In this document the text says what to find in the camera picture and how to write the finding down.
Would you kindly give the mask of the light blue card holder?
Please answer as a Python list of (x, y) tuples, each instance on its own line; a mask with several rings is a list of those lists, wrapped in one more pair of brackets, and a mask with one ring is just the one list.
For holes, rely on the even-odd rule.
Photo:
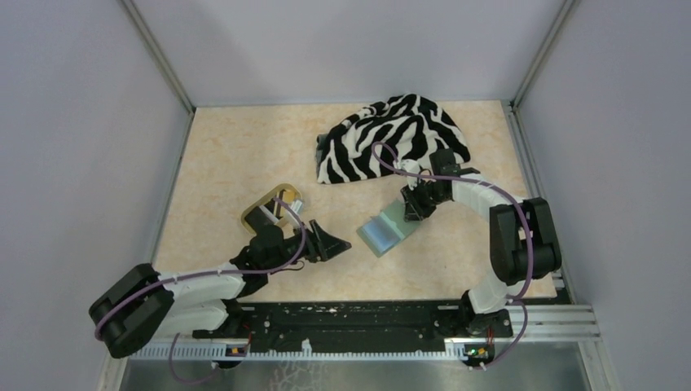
[(382, 257), (411, 236), (420, 225), (418, 221), (407, 221), (404, 203), (395, 200), (356, 232), (376, 257)]

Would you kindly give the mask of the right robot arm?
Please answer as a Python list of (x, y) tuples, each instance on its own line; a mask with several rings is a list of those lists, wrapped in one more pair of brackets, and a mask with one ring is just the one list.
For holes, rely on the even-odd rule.
[(450, 149), (434, 152), (430, 167), (402, 160), (395, 168), (407, 175), (401, 190), (404, 218), (421, 222), (437, 207), (456, 202), (471, 208), (489, 225), (490, 266), (486, 276), (461, 297), (459, 325), (481, 335), (491, 316), (522, 298), (530, 283), (561, 268), (562, 255), (548, 202), (522, 199), (486, 180), (474, 168), (462, 168)]

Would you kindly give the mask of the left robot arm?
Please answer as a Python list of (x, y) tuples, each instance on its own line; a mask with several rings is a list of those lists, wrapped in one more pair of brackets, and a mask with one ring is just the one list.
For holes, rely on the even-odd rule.
[(239, 300), (264, 288), (269, 276), (299, 261), (328, 261), (350, 242), (327, 233), (315, 220), (287, 238), (264, 226), (237, 256), (220, 266), (188, 274), (163, 273), (138, 264), (88, 309), (95, 337), (113, 358), (139, 352), (151, 340), (191, 335), (196, 339), (247, 336), (249, 317)]

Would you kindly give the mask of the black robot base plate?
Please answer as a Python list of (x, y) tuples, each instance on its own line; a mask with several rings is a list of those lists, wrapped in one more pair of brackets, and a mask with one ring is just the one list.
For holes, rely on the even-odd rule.
[(507, 310), (467, 323), (462, 300), (321, 301), (232, 304), (230, 318), (197, 340), (249, 339), (250, 350), (293, 352), (308, 340), (318, 353), (440, 351), (447, 338), (487, 340), (514, 334)]

